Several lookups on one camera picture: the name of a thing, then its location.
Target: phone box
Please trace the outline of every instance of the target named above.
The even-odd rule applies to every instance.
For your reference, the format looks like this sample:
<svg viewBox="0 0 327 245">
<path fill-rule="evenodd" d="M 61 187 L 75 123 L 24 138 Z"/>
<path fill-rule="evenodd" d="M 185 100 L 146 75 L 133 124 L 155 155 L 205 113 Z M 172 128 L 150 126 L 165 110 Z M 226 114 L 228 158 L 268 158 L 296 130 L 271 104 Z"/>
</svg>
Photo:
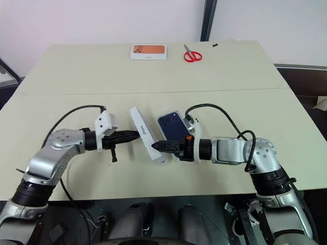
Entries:
<svg viewBox="0 0 327 245">
<path fill-rule="evenodd" d="M 167 45 L 133 45 L 132 60 L 166 60 Z"/>
<path fill-rule="evenodd" d="M 146 120 L 142 117 L 139 110 L 136 107 L 133 107 L 130 109 L 130 113 L 138 133 L 143 141 L 143 144 L 147 148 L 151 160 L 158 163 L 167 162 L 167 158 L 164 154 L 152 148 L 151 145 L 156 143 L 158 139 L 155 137 L 152 129 Z"/>
</svg>

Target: floor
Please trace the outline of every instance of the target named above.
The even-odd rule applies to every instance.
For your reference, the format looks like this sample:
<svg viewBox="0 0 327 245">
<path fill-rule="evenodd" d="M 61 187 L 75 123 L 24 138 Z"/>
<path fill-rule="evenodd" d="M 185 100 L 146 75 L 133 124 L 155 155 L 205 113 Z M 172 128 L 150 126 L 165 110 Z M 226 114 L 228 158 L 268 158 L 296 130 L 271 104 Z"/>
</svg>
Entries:
<svg viewBox="0 0 327 245">
<path fill-rule="evenodd" d="M 217 196 L 188 196 L 188 197 L 165 197 L 165 198 L 142 198 L 142 199 L 120 199 L 120 200 L 98 200 L 94 202 L 88 211 L 97 220 L 101 214 L 108 212 L 115 220 L 132 204 L 138 202 L 153 203 L 155 207 L 155 218 L 152 236 L 178 238 L 177 213 L 186 204 L 196 206 L 203 214 L 208 226 L 214 245 L 230 244 L 225 226 L 223 205 Z M 52 244 L 49 232 L 57 224 L 61 224 L 67 230 L 63 241 L 59 244 L 85 244 L 86 231 L 83 220 L 73 208 L 51 206 L 43 217 L 44 230 L 41 244 Z M 99 241 L 97 232 L 92 242 Z"/>
</svg>

